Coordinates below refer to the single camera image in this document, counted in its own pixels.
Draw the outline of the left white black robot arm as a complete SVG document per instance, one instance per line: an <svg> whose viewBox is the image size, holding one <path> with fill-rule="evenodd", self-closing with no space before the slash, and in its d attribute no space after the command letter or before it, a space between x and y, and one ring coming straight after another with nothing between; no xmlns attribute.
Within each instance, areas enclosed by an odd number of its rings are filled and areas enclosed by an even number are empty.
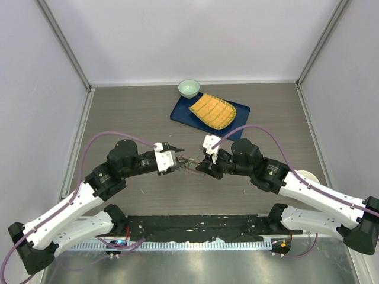
<svg viewBox="0 0 379 284"><path fill-rule="evenodd" d="M97 216L76 227L73 222L126 188L126 178L156 172L174 172L181 165L176 148L167 142L155 143L151 151L140 154L133 140L120 140L106 161L96 167L74 192L42 216L26 224L15 222L8 232L29 275L49 266L75 242L99 235L122 235L127 217L116 205L106 206Z"/></svg>

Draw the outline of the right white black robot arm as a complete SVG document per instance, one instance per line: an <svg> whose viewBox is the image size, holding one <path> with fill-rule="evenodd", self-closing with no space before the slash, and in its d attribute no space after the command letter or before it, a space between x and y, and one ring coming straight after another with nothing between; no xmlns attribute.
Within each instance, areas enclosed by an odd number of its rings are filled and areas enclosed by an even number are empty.
<svg viewBox="0 0 379 284"><path fill-rule="evenodd" d="M278 160L264 157L247 138L233 142L231 152L220 147L221 139L207 135L204 160L196 170L220 180L225 174L249 177L265 192L296 199L312 207L302 211L275 205L267 219L270 231L303 230L328 235L350 249L373 255L378 242L378 199L356 198L318 184Z"/></svg>

